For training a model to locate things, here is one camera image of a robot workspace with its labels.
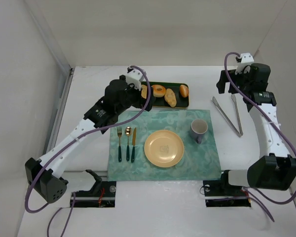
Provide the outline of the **metal tongs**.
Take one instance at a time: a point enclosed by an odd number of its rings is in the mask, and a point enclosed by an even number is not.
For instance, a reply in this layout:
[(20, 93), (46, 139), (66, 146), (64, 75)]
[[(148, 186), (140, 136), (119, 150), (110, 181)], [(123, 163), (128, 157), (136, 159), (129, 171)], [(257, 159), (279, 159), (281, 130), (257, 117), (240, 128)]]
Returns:
[(215, 96), (212, 97), (212, 102), (215, 105), (215, 107), (218, 109), (218, 111), (221, 113), (221, 115), (224, 117), (224, 119), (227, 121), (227, 123), (229, 124), (229, 126), (231, 127), (231, 129), (235, 132), (235, 134), (238, 137), (242, 137), (243, 136), (243, 129), (242, 129), (241, 119), (240, 119), (240, 115), (239, 115), (239, 110), (238, 110), (236, 96), (234, 94), (232, 94), (231, 95), (231, 99), (233, 101), (235, 112), (236, 112), (236, 118), (237, 118), (238, 128), (236, 128), (236, 126), (232, 123), (232, 121), (230, 120), (230, 118), (227, 116), (227, 114), (221, 108), (221, 106), (219, 105), (219, 103), (218, 103), (217, 99), (215, 98)]

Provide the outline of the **round bun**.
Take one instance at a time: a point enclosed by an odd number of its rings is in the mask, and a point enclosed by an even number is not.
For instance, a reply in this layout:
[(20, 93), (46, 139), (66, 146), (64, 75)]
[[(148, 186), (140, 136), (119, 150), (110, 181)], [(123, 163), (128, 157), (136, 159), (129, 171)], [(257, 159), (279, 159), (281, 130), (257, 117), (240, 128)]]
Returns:
[(181, 84), (180, 85), (180, 94), (183, 98), (187, 98), (189, 96), (189, 88), (186, 85)]

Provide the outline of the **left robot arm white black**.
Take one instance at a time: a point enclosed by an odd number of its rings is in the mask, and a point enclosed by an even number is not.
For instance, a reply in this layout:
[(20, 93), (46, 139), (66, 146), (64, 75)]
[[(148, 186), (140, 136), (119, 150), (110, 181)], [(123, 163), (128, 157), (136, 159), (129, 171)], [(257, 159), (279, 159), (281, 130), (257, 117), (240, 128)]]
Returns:
[(155, 100), (153, 88), (147, 85), (146, 98), (142, 97), (141, 87), (137, 80), (127, 82), (124, 79), (114, 79), (105, 89), (101, 97), (83, 116), (73, 131), (52, 150), (38, 159), (30, 158), (25, 163), (28, 189), (25, 195), (25, 206), (30, 212), (29, 198), (36, 191), (47, 204), (55, 203), (66, 191), (92, 191), (98, 183), (98, 175), (92, 170), (83, 174), (90, 175), (90, 181), (73, 181), (63, 178), (66, 167), (98, 137), (108, 129), (121, 126), (118, 117), (130, 107), (139, 112), (125, 122), (131, 122), (144, 111), (150, 111)]

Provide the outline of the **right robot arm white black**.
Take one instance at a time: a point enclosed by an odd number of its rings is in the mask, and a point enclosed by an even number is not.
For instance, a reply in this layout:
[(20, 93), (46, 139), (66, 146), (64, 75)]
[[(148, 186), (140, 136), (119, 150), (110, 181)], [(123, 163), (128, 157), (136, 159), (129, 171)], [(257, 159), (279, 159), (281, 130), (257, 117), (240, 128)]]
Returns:
[(257, 104), (254, 107), (244, 100), (256, 128), (260, 158), (247, 170), (229, 171), (228, 178), (231, 185), (285, 191), (296, 177), (296, 158), (290, 155), (276, 131), (279, 127), (276, 99), (266, 90), (270, 73), (270, 67), (261, 63), (246, 66), (240, 74), (235, 70), (221, 71), (217, 83), (220, 94), (225, 92), (225, 85), (231, 78), (234, 84), (228, 91), (235, 94), (240, 89)]

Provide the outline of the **bread slice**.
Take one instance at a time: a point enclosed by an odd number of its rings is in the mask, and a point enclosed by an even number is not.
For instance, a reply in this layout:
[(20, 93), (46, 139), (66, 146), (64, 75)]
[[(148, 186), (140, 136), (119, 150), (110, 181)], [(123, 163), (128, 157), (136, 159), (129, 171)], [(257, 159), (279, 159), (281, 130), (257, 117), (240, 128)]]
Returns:
[(147, 92), (148, 92), (148, 87), (144, 84), (141, 85), (141, 97), (144, 99), (147, 99)]

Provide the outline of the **oblong bread roll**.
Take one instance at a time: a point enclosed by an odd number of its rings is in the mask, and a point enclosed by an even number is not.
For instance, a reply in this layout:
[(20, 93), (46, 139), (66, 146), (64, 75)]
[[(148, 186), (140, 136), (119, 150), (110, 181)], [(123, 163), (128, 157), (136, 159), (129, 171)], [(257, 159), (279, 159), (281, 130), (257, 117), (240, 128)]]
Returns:
[(164, 99), (172, 108), (174, 108), (177, 104), (176, 96), (172, 89), (169, 89), (169, 88), (166, 89)]

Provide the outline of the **bagel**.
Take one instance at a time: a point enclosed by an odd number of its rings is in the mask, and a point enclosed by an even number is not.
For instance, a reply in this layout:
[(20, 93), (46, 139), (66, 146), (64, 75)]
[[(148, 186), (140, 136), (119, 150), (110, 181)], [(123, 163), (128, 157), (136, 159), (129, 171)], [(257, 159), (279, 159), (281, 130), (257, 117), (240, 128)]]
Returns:
[(161, 98), (164, 97), (166, 93), (166, 88), (164, 86), (161, 86), (159, 84), (152, 85), (153, 88), (153, 95), (154, 97)]

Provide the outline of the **purple mug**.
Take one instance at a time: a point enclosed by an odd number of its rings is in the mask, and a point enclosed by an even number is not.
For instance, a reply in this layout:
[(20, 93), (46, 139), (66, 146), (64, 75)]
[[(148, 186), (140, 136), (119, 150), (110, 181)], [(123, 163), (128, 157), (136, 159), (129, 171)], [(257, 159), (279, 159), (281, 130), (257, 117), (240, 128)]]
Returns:
[(195, 119), (191, 123), (189, 135), (197, 144), (201, 144), (203, 137), (207, 131), (207, 122), (202, 119)]

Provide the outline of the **dark green serving tray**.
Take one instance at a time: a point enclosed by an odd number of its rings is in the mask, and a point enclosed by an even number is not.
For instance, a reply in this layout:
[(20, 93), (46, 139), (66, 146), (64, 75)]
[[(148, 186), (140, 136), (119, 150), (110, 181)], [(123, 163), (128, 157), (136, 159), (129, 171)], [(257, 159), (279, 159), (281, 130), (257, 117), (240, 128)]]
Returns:
[[(163, 87), (165, 87), (165, 89), (171, 89), (175, 96), (176, 96), (176, 106), (175, 109), (186, 109), (189, 106), (189, 96), (187, 97), (183, 97), (180, 93), (180, 86), (184, 85), (186, 87), (188, 87), (187, 84), (181, 84), (181, 83), (174, 83), (174, 82), (155, 82), (155, 81), (151, 81), (150, 85), (161, 85)], [(165, 101), (164, 98), (155, 98), (153, 104), (153, 107), (159, 107), (159, 108), (171, 108), (171, 106)]]

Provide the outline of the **teal patterned placemat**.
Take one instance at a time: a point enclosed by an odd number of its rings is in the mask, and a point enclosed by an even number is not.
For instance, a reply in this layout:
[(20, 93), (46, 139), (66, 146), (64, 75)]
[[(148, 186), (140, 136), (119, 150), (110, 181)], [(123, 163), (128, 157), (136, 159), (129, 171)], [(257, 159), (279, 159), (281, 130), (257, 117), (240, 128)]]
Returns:
[(110, 129), (110, 181), (216, 180), (221, 165), (208, 110), (152, 110), (127, 124), (135, 146)]

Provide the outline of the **yellow plate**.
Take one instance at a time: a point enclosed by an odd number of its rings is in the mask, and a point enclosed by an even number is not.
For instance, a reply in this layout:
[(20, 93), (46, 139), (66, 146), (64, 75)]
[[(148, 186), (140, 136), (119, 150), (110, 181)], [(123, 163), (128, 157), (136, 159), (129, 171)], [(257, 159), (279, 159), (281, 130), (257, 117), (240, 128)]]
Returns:
[(178, 164), (183, 158), (184, 151), (182, 139), (169, 130), (153, 132), (144, 144), (146, 158), (160, 168), (169, 168)]

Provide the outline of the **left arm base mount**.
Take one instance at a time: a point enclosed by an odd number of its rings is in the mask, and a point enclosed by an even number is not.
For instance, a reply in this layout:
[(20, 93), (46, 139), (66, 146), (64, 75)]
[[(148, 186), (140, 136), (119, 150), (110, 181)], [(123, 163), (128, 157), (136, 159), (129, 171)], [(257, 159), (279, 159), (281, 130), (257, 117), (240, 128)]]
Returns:
[(108, 181), (106, 176), (100, 176), (93, 170), (75, 172), (70, 205), (78, 208), (114, 208), (116, 182)]

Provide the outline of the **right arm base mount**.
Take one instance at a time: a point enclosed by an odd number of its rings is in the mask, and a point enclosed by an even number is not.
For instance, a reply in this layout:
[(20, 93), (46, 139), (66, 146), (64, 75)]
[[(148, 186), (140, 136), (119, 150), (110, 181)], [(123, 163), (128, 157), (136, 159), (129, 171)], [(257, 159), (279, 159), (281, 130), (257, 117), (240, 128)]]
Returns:
[(248, 193), (241, 186), (229, 184), (228, 175), (229, 170), (225, 170), (220, 179), (203, 181), (206, 207), (251, 207)]

